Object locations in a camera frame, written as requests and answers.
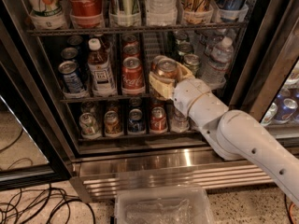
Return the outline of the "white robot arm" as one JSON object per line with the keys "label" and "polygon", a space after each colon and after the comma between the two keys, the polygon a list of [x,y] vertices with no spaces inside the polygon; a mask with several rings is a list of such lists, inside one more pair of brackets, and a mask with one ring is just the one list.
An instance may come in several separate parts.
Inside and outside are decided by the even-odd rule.
{"label": "white robot arm", "polygon": [[193,120],[215,152],[227,161],[245,158],[261,168],[299,205],[299,160],[255,118],[231,110],[181,63],[155,64],[149,84],[158,96]]}

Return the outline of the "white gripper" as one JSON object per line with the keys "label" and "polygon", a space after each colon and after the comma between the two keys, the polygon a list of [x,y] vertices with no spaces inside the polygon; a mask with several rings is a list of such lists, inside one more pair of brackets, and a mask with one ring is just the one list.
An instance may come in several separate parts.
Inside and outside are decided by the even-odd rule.
{"label": "white gripper", "polygon": [[149,73],[149,84],[152,94],[160,100],[173,98],[175,108],[187,116],[193,103],[202,95],[211,92],[208,85],[201,79],[194,78],[192,71],[178,63],[178,84],[173,78],[159,77],[153,72]]}

